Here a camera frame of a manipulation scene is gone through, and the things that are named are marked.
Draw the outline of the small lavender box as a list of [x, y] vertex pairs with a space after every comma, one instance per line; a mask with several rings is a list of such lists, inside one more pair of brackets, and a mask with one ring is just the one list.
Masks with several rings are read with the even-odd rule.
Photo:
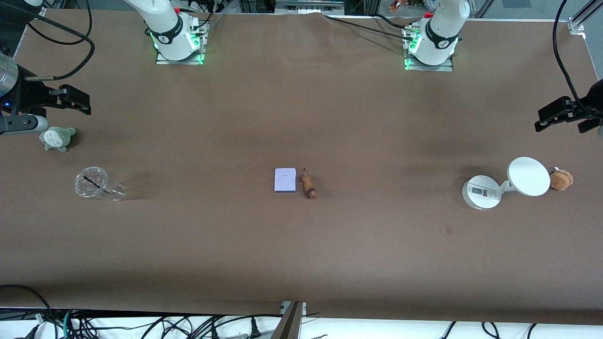
[[297, 189], [297, 170], [295, 168], [276, 168], [274, 170], [275, 193], [294, 193]]

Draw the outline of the brown lion statue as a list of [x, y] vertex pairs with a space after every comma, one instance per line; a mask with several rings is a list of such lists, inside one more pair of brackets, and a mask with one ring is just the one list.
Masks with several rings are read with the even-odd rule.
[[318, 193], [314, 187], [314, 184], [311, 181], [310, 176], [308, 176], [308, 174], [307, 174], [306, 168], [304, 168], [301, 173], [300, 181], [303, 185], [303, 190], [304, 190], [304, 194], [306, 195], [306, 197], [311, 200], [318, 199]]

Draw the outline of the grey green plush toy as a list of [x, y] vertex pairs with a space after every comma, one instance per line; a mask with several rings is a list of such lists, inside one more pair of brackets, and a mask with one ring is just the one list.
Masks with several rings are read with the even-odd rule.
[[39, 140], [43, 143], [47, 152], [56, 149], [59, 152], [66, 153], [71, 139], [76, 133], [77, 131], [74, 128], [50, 127], [39, 135]]

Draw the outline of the clear plastic cup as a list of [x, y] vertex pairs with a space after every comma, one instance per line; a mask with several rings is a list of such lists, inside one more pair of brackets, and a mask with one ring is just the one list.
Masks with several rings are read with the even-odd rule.
[[[84, 176], [88, 176], [88, 178], [91, 178], [97, 184], [100, 184], [103, 189], [109, 191], [110, 194], [94, 194], [93, 192], [86, 192], [86, 182], [83, 179]], [[110, 177], [105, 169], [100, 167], [88, 167], [83, 169], [75, 178], [74, 191], [83, 198], [96, 198], [107, 201], [121, 201], [126, 198], [127, 193], [125, 187], [121, 183]]]

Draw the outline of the white round desk lamp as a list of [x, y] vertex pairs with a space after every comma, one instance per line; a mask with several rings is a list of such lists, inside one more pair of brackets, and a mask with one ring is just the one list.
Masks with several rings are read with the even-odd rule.
[[485, 175], [474, 176], [464, 183], [462, 197], [474, 210], [490, 210], [501, 202], [504, 193], [537, 197], [544, 195], [550, 186], [550, 175], [542, 163], [532, 157], [517, 157], [506, 168], [504, 182], [498, 183]]

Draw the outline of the black drinking straw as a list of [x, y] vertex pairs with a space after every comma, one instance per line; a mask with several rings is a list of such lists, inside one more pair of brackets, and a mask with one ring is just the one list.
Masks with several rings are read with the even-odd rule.
[[103, 187], [100, 184], [97, 184], [91, 178], [88, 178], [88, 176], [84, 176], [83, 179], [86, 182], [86, 184], [85, 184], [86, 192], [93, 192], [94, 194], [101, 194], [101, 193], [107, 194], [107, 195], [110, 194], [109, 191], [107, 191], [106, 189], [103, 189]]

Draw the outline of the aluminium corner profile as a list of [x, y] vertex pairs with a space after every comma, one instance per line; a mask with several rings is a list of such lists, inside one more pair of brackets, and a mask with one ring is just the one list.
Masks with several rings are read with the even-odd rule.
[[588, 2], [573, 17], [567, 21], [571, 34], [577, 35], [584, 31], [584, 24], [603, 9], [603, 0], [588, 0]]

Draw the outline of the brown plush keychain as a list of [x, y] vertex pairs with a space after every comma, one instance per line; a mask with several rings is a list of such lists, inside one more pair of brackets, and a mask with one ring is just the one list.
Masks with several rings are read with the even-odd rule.
[[570, 172], [555, 167], [550, 174], [550, 189], [564, 191], [574, 182], [573, 175]]

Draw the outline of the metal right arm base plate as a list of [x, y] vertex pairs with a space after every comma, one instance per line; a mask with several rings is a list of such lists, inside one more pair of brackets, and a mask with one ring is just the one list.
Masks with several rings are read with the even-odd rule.
[[156, 63], [163, 65], [202, 65], [208, 39], [207, 22], [196, 17], [187, 19], [172, 39], [151, 32], [157, 50]]

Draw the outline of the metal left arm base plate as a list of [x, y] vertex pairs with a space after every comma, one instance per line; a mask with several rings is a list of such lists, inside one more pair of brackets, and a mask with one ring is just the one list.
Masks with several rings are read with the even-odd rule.
[[403, 37], [409, 37], [403, 43], [404, 64], [406, 70], [451, 72], [454, 70], [452, 54], [458, 39], [436, 37], [432, 41], [424, 37], [419, 25], [406, 25], [401, 30]]

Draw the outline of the aluminium frame bar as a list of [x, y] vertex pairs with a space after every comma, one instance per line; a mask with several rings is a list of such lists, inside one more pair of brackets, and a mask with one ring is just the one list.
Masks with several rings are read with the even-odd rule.
[[344, 0], [275, 0], [274, 13], [345, 15]]

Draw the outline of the aluminium table frame post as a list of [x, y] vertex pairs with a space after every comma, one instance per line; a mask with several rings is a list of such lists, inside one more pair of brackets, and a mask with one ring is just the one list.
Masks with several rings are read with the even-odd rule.
[[305, 302], [282, 302], [282, 317], [270, 339], [299, 339], [302, 318], [307, 314]]

